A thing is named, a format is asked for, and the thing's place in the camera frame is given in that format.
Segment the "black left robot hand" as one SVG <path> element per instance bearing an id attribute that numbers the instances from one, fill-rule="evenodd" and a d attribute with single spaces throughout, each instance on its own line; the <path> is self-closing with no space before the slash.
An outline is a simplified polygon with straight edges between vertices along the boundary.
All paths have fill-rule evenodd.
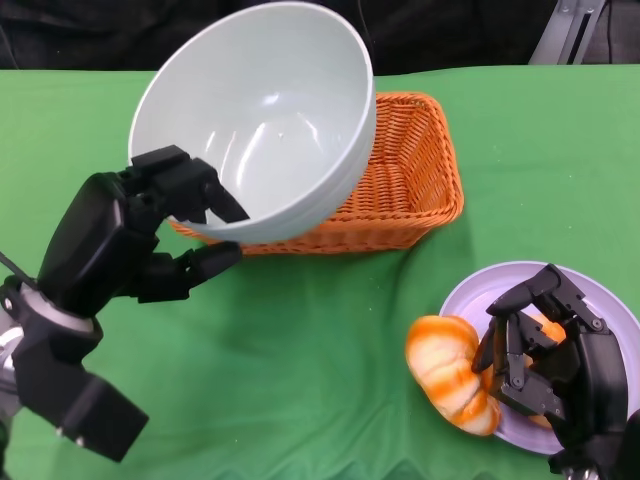
<path id="1" fill-rule="evenodd" d="M 84 182 L 51 238 L 37 286 L 59 309 L 80 317 L 95 316 L 119 296 L 184 300 L 242 257 L 235 242 L 179 257 L 157 252 L 165 219 L 202 224 L 208 212 L 225 223 L 248 217 L 205 161 L 175 145 L 135 156 L 125 170 Z"/>

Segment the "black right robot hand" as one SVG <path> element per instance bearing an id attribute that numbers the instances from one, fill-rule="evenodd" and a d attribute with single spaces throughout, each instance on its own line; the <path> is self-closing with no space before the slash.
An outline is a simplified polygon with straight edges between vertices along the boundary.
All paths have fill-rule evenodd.
<path id="1" fill-rule="evenodd" d="M 562 446 L 555 464 L 611 465 L 628 425 L 628 383 L 619 342 L 585 293 L 548 264 L 488 308 L 491 322 L 472 369 L 493 370 L 491 395 L 525 416 L 543 416 Z"/>

